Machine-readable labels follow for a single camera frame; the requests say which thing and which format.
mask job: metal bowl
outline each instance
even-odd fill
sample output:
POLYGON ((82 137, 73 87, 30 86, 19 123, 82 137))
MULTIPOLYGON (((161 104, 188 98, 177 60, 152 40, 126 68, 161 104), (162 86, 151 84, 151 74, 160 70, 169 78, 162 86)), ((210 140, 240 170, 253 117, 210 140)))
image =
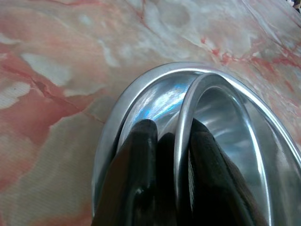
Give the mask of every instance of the metal bowl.
MULTIPOLYGON (((189 137, 185 131, 190 130, 187 128, 192 117, 209 128, 238 166, 269 225, 301 224, 301 158, 284 126, 262 100, 235 78, 184 62, 146 72, 115 104, 95 155, 93 214, 106 170, 136 122, 154 120, 159 138, 166 132, 175 133, 175 151, 178 148, 177 154, 183 157, 189 137), (218 75, 227 82, 221 82, 218 75)), ((181 159, 175 171, 178 175, 181 159)))

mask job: marble surface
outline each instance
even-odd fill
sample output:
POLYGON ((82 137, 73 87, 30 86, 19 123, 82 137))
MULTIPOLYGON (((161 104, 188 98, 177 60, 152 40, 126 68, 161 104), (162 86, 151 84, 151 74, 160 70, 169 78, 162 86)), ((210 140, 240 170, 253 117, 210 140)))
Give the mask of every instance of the marble surface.
POLYGON ((0 0, 0 226, 87 226, 102 127, 137 76, 232 74, 301 145, 301 16, 285 0, 0 0))

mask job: curved metal edge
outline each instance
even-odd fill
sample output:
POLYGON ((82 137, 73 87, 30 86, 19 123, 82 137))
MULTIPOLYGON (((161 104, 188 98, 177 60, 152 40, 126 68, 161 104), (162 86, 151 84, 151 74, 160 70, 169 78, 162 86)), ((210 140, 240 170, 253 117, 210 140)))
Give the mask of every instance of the curved metal edge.
POLYGON ((235 89, 231 86, 230 83, 228 83, 223 77, 215 73, 205 73, 197 77, 186 92, 181 106, 174 143, 174 187, 176 207, 178 211, 180 210, 180 208, 182 209, 183 205, 185 205, 185 200, 187 199, 187 197, 183 196, 186 190, 185 184, 187 184, 184 181, 184 179, 188 177, 185 174, 188 173, 186 172, 188 164, 188 145, 194 109, 200 101, 203 94, 209 89, 219 89, 221 92, 227 95, 233 101, 233 103, 236 105, 237 109, 243 116, 243 120, 248 128, 250 137, 252 139, 254 151, 256 154, 258 171, 261 176, 261 182, 264 185, 263 192, 267 198, 267 212, 269 218, 269 225, 271 225, 271 210, 267 179, 265 171, 263 170, 261 153, 251 123, 251 119, 243 102, 240 99, 239 94, 235 91, 235 89))
POLYGON ((301 168, 301 156, 299 154, 298 148, 293 142, 292 138, 288 134, 287 130, 284 128, 280 120, 275 116, 271 109, 247 86, 239 82, 232 76, 204 66, 200 63, 193 62, 177 62, 168 63, 165 65, 153 68, 140 77, 138 77, 120 96, 119 100, 116 102, 111 115, 109 116, 105 126, 103 127, 102 134, 98 143, 98 147, 95 154, 93 175, 92 175, 92 215, 94 216, 97 203, 95 202, 98 192, 95 190, 96 183, 101 178, 104 178, 105 171, 107 170, 112 157, 115 154, 115 139, 119 137, 120 131, 122 129, 124 120, 131 109, 135 100, 139 97, 142 91, 152 83, 154 83, 158 78, 163 78, 164 76, 176 73, 176 72, 188 72, 193 73, 216 73, 225 78, 233 87, 235 87, 240 92, 244 93, 247 98, 254 104, 260 107, 260 110, 267 114, 272 123, 280 131, 281 135, 285 138, 289 148, 296 159, 296 163, 301 168))

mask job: pink marble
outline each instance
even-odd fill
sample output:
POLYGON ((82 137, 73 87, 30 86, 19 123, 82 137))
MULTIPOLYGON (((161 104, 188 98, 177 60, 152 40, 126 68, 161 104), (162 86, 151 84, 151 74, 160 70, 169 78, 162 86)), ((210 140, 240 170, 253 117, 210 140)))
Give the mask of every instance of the pink marble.
POLYGON ((285 0, 0 0, 0 226, 87 226, 97 141, 133 79, 197 61, 301 147, 301 16, 285 0))

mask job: tabletop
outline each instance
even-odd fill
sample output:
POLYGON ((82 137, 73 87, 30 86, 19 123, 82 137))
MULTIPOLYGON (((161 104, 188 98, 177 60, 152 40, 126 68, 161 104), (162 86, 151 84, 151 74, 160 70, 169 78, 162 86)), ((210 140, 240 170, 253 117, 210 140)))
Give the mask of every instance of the tabletop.
POLYGON ((104 123, 145 71, 233 75, 301 147, 301 16, 285 0, 0 0, 0 226, 87 226, 104 123))

